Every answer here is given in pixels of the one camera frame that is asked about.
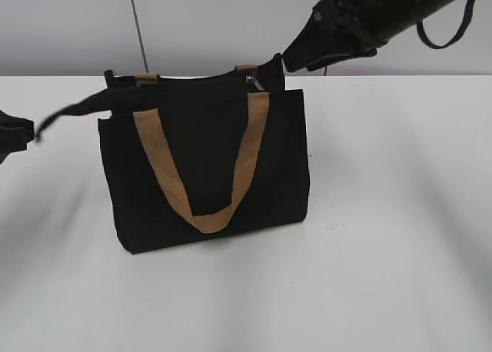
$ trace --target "bag handle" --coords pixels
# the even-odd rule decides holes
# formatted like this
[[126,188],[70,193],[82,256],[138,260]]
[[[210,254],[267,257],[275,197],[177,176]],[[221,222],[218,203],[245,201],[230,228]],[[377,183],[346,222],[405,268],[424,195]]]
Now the bag handle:
[[158,109],[133,113],[145,154],[165,197],[171,207],[201,233],[210,234],[224,229],[251,186],[269,107],[269,93],[248,94],[248,126],[234,166],[231,204],[209,215],[193,215],[191,212],[185,186],[169,149]]

